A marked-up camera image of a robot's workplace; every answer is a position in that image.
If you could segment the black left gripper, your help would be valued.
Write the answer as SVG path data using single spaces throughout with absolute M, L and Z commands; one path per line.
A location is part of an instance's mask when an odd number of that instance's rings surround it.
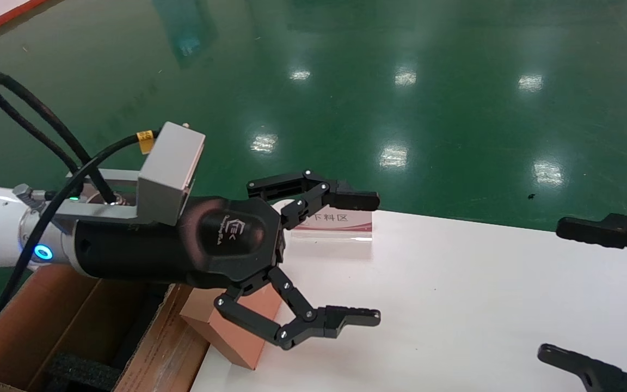
M 81 220 L 74 233 L 77 269 L 101 279 L 228 288 L 214 301 L 217 312 L 282 350 L 309 338 L 336 339 L 346 326 L 380 325 L 377 309 L 314 308 L 276 266 L 284 251 L 281 224 L 285 229 L 371 230 L 378 193 L 305 170 L 251 180 L 247 194 L 250 199 L 190 198 L 176 225 Z M 267 203 L 278 199 L 290 200 L 280 214 Z M 294 314 L 286 325 L 238 302 L 246 290 L 266 284 Z

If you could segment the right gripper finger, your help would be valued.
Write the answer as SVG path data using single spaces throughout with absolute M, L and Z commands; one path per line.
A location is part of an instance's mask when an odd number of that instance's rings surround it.
M 610 213 L 601 221 L 563 217 L 556 235 L 562 239 L 595 244 L 607 248 L 627 248 L 627 215 Z
M 577 376 L 586 391 L 627 391 L 627 372 L 592 357 L 542 344 L 538 360 Z

